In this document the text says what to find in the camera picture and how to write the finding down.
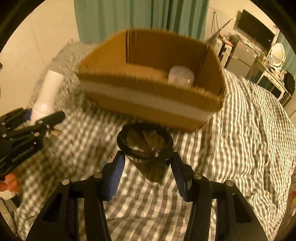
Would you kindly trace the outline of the person's left hand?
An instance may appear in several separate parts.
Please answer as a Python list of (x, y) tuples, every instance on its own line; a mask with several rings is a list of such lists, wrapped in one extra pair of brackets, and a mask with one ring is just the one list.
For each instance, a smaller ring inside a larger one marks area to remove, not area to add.
[(0, 182), (0, 192), (9, 190), (11, 192), (19, 192), (21, 189), (20, 182), (15, 172), (7, 174), (3, 181)]

